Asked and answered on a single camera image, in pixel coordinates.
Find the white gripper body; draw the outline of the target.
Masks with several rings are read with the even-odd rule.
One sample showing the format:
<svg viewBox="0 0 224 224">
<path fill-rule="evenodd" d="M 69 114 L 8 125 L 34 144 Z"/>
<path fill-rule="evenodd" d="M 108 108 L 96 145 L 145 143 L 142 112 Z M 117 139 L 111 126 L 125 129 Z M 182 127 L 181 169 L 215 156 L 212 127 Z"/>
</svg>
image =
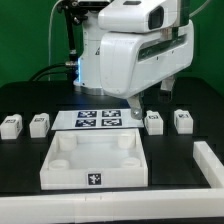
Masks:
<svg viewBox="0 0 224 224">
<path fill-rule="evenodd" d="M 192 22 L 170 40 L 161 31 L 108 32 L 100 44 L 101 86 L 107 95 L 127 99 L 188 67 L 193 47 Z"/>
</svg>

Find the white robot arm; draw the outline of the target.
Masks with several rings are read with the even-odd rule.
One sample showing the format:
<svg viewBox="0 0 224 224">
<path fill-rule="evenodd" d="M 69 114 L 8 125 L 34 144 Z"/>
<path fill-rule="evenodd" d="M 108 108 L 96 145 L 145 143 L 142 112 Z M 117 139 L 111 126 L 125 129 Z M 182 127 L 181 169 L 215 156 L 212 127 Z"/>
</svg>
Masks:
<svg viewBox="0 0 224 224">
<path fill-rule="evenodd" d="M 141 93 L 157 83 L 170 91 L 174 75 L 192 62 L 190 0 L 78 0 L 77 6 L 87 19 L 74 84 L 125 99 L 131 116 L 141 119 Z"/>
</svg>

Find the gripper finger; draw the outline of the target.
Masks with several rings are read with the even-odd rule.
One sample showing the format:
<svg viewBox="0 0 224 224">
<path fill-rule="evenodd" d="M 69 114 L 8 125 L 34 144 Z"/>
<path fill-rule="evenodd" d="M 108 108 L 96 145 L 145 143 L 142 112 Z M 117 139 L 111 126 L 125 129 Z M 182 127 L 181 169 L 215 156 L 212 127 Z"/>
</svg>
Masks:
<svg viewBox="0 0 224 224">
<path fill-rule="evenodd" d="M 142 97 L 140 94 L 133 95 L 127 99 L 131 108 L 131 117 L 136 120 L 142 119 Z"/>
<path fill-rule="evenodd" d="M 174 75 L 167 77 L 162 81 L 160 89 L 162 91 L 171 91 L 173 89 L 174 83 L 175 83 Z"/>
</svg>

